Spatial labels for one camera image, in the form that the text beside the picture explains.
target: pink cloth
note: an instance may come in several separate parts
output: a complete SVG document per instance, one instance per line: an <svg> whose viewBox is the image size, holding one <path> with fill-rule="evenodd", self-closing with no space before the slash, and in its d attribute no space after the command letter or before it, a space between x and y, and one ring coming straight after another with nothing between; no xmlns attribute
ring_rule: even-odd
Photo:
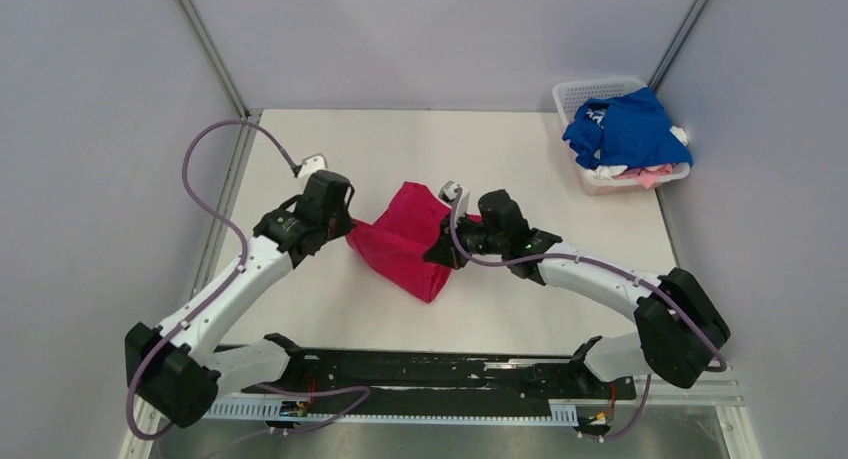
<svg viewBox="0 0 848 459"><path fill-rule="evenodd" d="M346 236L347 243L371 269L429 304L452 271L423 259L439 238L439 223L448 212L427 186L404 182L373 225L354 219L356 227Z"/></svg>
<svg viewBox="0 0 848 459"><path fill-rule="evenodd" d="M628 169L624 171L622 174L615 176L616 179L636 179L640 184L645 186L645 189L650 189L653 186L657 179L662 176L667 176L671 174L671 164L663 164L656 169L649 169L647 167L640 167L636 169Z"/></svg>

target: black motor joint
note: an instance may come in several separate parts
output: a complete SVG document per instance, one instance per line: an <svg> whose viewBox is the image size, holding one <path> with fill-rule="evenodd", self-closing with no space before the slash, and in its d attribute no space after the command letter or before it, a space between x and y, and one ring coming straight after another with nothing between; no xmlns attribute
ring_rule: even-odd
<svg viewBox="0 0 848 459"><path fill-rule="evenodd" d="M306 256L315 255L324 244L345 236L355 224L348 208L354 189L341 174L322 170L309 176L303 194L262 216L253 235L277 243L297 267Z"/></svg>
<svg viewBox="0 0 848 459"><path fill-rule="evenodd" d="M675 267L660 281L660 290L721 349L730 338L730 328L695 276ZM713 360L712 352L656 293L641 298L638 304L633 315L645 360L666 382L683 389L692 387Z"/></svg>
<svg viewBox="0 0 848 459"><path fill-rule="evenodd" d="M518 203L503 189L481 196L477 207L482 218L480 222L462 216L456 224L459 243L469 254L499 255L506 261L541 254L562 242L559 236L531 228ZM424 254L424 260L453 269L464 267L468 259L457 250L453 242L450 214L441 221L440 228L439 238ZM528 261L508 267L522 279L544 284L538 272L538 263Z"/></svg>

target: clothes pile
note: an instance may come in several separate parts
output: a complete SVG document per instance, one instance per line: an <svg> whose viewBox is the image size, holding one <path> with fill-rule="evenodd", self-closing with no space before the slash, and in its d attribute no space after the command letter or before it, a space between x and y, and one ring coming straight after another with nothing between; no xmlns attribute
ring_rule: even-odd
<svg viewBox="0 0 848 459"><path fill-rule="evenodd" d="M650 88L611 99L589 99L562 139L593 179L636 179L650 188L675 164L692 164L683 129L674 127Z"/></svg>

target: white plastic basket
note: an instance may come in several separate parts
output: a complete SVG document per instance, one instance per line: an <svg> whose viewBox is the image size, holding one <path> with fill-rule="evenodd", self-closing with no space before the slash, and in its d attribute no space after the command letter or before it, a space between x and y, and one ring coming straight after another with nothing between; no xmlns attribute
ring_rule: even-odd
<svg viewBox="0 0 848 459"><path fill-rule="evenodd" d="M591 79L584 81L562 82L554 86L554 102L559 111L559 117L562 120L562 127L565 128L571 121L574 120L574 114L577 109L591 98L609 99L611 97L619 97L631 92L636 92L639 89L646 87L646 84L635 77L608 77L603 79ZM587 176L575 158L577 154L567 144L568 152L571 155L571 161L574 164L577 178L580 181L580 187L583 192L590 196L598 194L609 194L611 192L625 191L644 191L643 186L636 179L597 179ZM667 182L683 179L689 175L689 164L683 162L675 164L671 174L657 178L657 182L651 186L651 189L659 187Z"/></svg>

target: white wall panel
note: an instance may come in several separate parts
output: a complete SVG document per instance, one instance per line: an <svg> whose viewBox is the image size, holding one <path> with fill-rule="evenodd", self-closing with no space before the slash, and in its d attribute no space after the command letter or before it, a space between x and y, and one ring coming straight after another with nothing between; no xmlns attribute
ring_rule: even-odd
<svg viewBox="0 0 848 459"><path fill-rule="evenodd" d="M251 108L554 110L648 79L692 0L194 0Z"/></svg>
<svg viewBox="0 0 848 459"><path fill-rule="evenodd" d="M660 91L695 157L672 236L767 458L846 456L846 3L715 0Z"/></svg>
<svg viewBox="0 0 848 459"><path fill-rule="evenodd" d="M114 458L124 334L185 300L210 224L183 153L234 114L173 0L0 0L0 65L0 457Z"/></svg>

